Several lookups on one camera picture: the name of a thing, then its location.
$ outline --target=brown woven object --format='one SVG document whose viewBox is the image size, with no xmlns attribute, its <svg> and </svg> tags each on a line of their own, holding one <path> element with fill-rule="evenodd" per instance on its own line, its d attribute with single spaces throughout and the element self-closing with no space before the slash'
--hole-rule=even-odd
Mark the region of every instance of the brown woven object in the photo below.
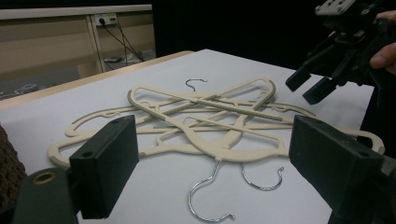
<svg viewBox="0 0 396 224">
<path fill-rule="evenodd" d="M 0 208 L 16 201 L 20 184 L 26 176 L 17 151 L 8 141 L 6 130 L 0 126 Z"/>
</svg>

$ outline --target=human hand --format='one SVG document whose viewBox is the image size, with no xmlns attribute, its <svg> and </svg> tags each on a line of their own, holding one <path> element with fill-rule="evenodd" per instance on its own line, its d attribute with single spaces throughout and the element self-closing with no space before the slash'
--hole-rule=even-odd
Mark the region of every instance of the human hand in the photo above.
<svg viewBox="0 0 396 224">
<path fill-rule="evenodd" d="M 388 19 L 392 29 L 396 31 L 396 10 L 378 13 L 377 17 Z M 371 58 L 370 66 L 374 69 L 385 68 L 388 72 L 396 75 L 396 43 L 386 45 L 377 52 Z"/>
</svg>

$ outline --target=metal hook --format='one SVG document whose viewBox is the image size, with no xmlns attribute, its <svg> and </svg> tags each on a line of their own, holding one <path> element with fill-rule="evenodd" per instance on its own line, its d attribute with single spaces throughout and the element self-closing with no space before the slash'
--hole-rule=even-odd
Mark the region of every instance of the metal hook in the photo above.
<svg viewBox="0 0 396 224">
<path fill-rule="evenodd" d="M 260 190 L 273 190 L 273 189 L 277 189 L 279 188 L 280 184 L 282 184 L 282 171 L 284 170 L 283 167 L 280 167 L 279 169 L 277 169 L 277 174 L 279 175 L 279 181 L 277 182 L 276 185 L 274 185 L 273 187 L 270 188 L 264 188 L 264 187 L 260 187 L 257 186 L 255 184 L 253 184 L 250 180 L 248 180 L 248 177 L 245 174 L 245 166 L 244 163 L 241 163 L 241 167 L 242 167 L 242 175 L 244 176 L 245 180 L 249 183 L 249 185 L 255 189 L 260 189 Z"/>
<path fill-rule="evenodd" d="M 202 181 L 196 183 L 196 184 L 190 189 L 190 191 L 189 191 L 189 199 L 188 199 L 188 202 L 189 202 L 190 210 L 192 211 L 193 214 L 195 214 L 196 217 L 200 218 L 200 219 L 203 220 L 203 221 L 207 221 L 207 222 L 221 222 L 222 220 L 224 220 L 224 219 L 227 218 L 227 217 L 229 217 L 229 218 L 232 219 L 232 220 L 235 219 L 235 216 L 234 216 L 234 215 L 231 215 L 231 214 L 226 214 L 226 215 L 224 215 L 224 216 L 222 216 L 222 217 L 220 217 L 220 218 L 217 218 L 217 219 L 207 219 L 207 218 L 204 218 L 204 217 L 200 217 L 200 216 L 194 211 L 194 209 L 192 208 L 192 205 L 191 205 L 191 196 L 192 196 L 192 194 L 194 193 L 195 188 L 197 188 L 199 185 L 205 183 L 206 181 L 211 180 L 211 179 L 215 176 L 215 174 L 216 174 L 216 170 L 218 169 L 218 165 L 219 165 L 219 161 L 216 161 L 216 165 L 215 165 L 215 168 L 214 168 L 214 170 L 213 170 L 213 172 L 212 172 L 212 176 L 210 176 L 208 179 L 205 179 L 205 180 L 202 180 Z"/>
<path fill-rule="evenodd" d="M 207 80 L 203 80 L 201 78 L 190 78 L 189 80 L 186 81 L 186 85 L 188 87 L 191 87 L 194 91 L 195 91 L 195 87 L 193 87 L 192 85 L 189 84 L 189 81 L 203 81 L 203 82 L 207 82 Z"/>
</svg>

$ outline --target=power outlet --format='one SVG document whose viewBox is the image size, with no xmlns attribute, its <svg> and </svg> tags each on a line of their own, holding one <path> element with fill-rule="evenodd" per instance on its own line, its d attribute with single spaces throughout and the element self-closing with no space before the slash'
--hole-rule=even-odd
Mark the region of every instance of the power outlet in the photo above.
<svg viewBox="0 0 396 224">
<path fill-rule="evenodd" d="M 105 20 L 105 25 L 116 24 L 116 22 L 111 19 L 117 19 L 117 15 L 116 15 L 116 13 L 96 14 L 95 15 L 95 24 L 97 26 L 102 26 L 102 23 L 99 22 L 100 19 Z"/>
</svg>

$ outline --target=white tabletop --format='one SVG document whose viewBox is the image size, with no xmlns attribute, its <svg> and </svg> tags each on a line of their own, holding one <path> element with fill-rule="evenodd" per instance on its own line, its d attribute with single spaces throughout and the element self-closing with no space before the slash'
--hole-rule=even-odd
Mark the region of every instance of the white tabletop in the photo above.
<svg viewBox="0 0 396 224">
<path fill-rule="evenodd" d="M 51 145 L 66 138 L 64 131 L 73 121 L 98 110 L 129 105 L 128 91 L 143 84 L 177 93 L 191 93 L 185 85 L 186 80 L 201 78 L 207 82 L 194 82 L 196 90 L 216 93 L 254 77 L 267 77 L 276 85 L 272 102 L 305 108 L 334 126 L 360 128 L 372 87 L 347 83 L 319 104 L 309 105 L 302 94 L 320 77 L 312 76 L 299 90 L 291 92 L 285 81 L 293 72 L 205 49 L 0 110 L 0 122 L 28 175 L 53 167 L 47 151 Z M 109 121 L 93 120 L 85 128 L 99 129 Z M 291 130 L 279 131 L 278 134 L 288 147 Z M 139 134 L 137 139 L 139 151 L 155 146 L 152 134 Z M 250 144 L 249 139 L 243 139 L 238 146 L 260 147 L 260 144 Z M 77 148 L 65 151 L 64 155 L 69 156 Z M 210 177 L 214 165 L 214 158 L 205 154 L 169 152 L 141 159 L 110 217 L 84 220 L 78 214 L 79 222 L 204 223 L 191 212 L 187 203 L 188 193 L 194 184 Z M 272 157 L 246 162 L 245 166 L 247 175 L 255 184 L 267 187 L 277 182 L 276 170 L 284 167 L 283 182 L 273 191 L 254 189 L 243 179 L 239 163 L 222 161 L 214 181 L 193 194 L 195 211 L 206 218 L 217 218 L 226 213 L 235 215 L 235 220 L 227 219 L 223 223 L 327 223 L 330 207 L 291 165 L 289 158 Z"/>
</svg>

